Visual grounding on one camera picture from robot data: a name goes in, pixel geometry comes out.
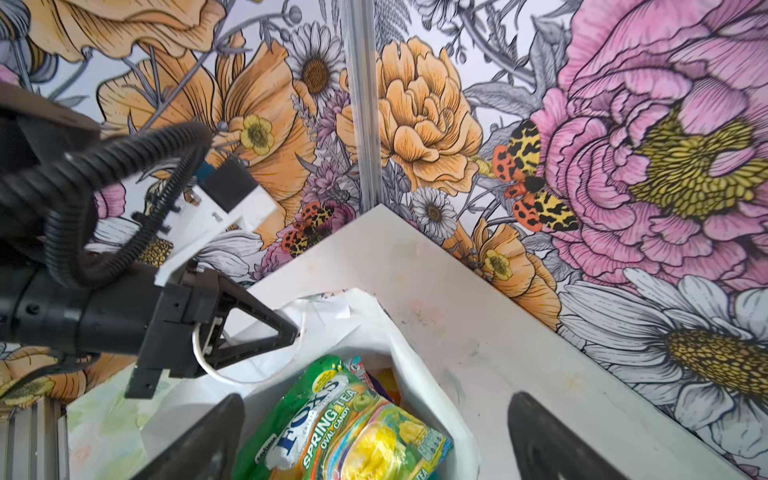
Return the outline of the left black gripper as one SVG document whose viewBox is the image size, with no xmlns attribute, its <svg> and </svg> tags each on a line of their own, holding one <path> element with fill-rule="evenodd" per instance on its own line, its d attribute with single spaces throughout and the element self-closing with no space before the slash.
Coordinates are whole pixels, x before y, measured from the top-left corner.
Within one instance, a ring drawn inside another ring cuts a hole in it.
<svg viewBox="0 0 768 480">
<path fill-rule="evenodd" d="M 2 393 L 3 398 L 44 376 L 82 372 L 107 354 L 134 356 L 137 370 L 127 397 L 153 397 L 162 372 L 197 378 L 192 331 L 204 328 L 202 358 L 214 369 L 291 346 L 299 328 L 261 303 L 242 286 L 221 281 L 215 270 L 185 271 L 178 283 L 158 286 L 155 271 L 132 267 L 99 289 L 71 289 L 32 265 L 1 269 L 1 339 L 48 347 L 50 366 L 34 369 Z M 232 312 L 243 313 L 265 336 L 226 340 Z M 244 402 L 230 394 L 215 405 L 187 404 L 160 410 L 142 439 L 150 461 L 136 479 L 230 479 L 237 456 Z"/>
</svg>

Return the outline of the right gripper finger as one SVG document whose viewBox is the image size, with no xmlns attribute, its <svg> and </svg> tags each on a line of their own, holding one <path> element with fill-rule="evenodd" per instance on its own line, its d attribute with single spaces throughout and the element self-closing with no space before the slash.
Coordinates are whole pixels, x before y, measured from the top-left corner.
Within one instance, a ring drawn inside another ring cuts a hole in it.
<svg viewBox="0 0 768 480">
<path fill-rule="evenodd" d="M 512 395 L 507 426 L 523 480 L 626 480 L 625 475 L 527 392 Z"/>
</svg>

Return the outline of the green Fox's candy packet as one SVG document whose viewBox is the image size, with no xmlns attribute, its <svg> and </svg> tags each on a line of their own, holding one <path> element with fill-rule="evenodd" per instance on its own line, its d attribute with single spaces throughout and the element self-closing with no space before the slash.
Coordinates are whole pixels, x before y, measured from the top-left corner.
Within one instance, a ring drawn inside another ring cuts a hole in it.
<svg viewBox="0 0 768 480">
<path fill-rule="evenodd" d="M 453 450 L 335 355 L 311 363 L 237 454 L 235 479 L 429 479 Z"/>
</svg>

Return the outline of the floral paper gift bag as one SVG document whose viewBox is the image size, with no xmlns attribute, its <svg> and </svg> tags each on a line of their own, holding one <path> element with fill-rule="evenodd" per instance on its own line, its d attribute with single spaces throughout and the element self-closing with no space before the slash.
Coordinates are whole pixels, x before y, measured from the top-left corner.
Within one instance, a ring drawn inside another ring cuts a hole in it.
<svg viewBox="0 0 768 480">
<path fill-rule="evenodd" d="M 153 479 L 475 479 L 477 442 L 395 322 L 358 290 L 280 311 L 295 344 L 170 391 L 142 431 Z"/>
</svg>

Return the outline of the orange Fox's candy packet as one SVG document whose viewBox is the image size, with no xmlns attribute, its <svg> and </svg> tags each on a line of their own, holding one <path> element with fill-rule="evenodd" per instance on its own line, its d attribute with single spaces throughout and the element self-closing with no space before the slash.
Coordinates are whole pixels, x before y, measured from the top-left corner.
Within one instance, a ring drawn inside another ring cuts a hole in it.
<svg viewBox="0 0 768 480">
<path fill-rule="evenodd" d="M 402 403 L 402 396 L 392 368 L 368 371 L 367 375 L 374 390 L 395 405 Z"/>
</svg>

